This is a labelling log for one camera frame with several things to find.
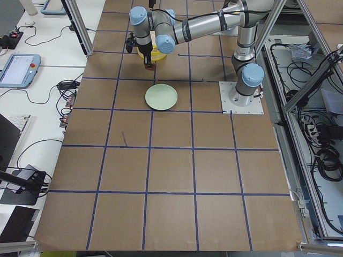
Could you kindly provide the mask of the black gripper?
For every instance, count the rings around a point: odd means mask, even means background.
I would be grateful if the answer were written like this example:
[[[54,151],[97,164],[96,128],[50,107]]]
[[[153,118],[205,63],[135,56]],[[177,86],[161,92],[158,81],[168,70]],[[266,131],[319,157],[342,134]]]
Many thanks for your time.
[[[144,65],[152,63],[151,52],[153,51],[153,45],[150,41],[147,44],[138,44],[139,51],[143,54]]]
[[[156,0],[149,0],[149,7],[153,7],[156,4]]]

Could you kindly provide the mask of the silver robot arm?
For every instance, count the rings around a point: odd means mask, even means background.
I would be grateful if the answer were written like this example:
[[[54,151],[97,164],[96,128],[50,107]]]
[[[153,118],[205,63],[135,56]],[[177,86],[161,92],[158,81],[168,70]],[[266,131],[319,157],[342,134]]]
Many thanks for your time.
[[[232,55],[232,65],[238,81],[229,92],[230,101],[239,107],[251,104],[253,95],[264,79],[263,69],[253,59],[256,56],[255,33],[257,25],[272,9],[274,1],[229,1],[223,9],[196,17],[176,21],[173,10],[152,9],[135,6],[129,12],[133,32],[125,42],[128,53],[136,47],[143,54],[148,70],[155,70],[152,63],[151,32],[155,32],[157,49],[163,54],[174,51],[181,43],[238,28],[237,47]]]

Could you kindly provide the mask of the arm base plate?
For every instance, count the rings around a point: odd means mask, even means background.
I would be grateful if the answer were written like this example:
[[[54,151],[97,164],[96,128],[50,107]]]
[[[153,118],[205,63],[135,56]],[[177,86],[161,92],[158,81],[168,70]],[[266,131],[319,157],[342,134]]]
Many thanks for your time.
[[[219,81],[219,91],[223,114],[264,114],[258,89],[250,96],[242,96],[236,91],[236,82]]]
[[[229,28],[225,31],[215,32],[212,35],[237,37],[238,36],[238,26]]]

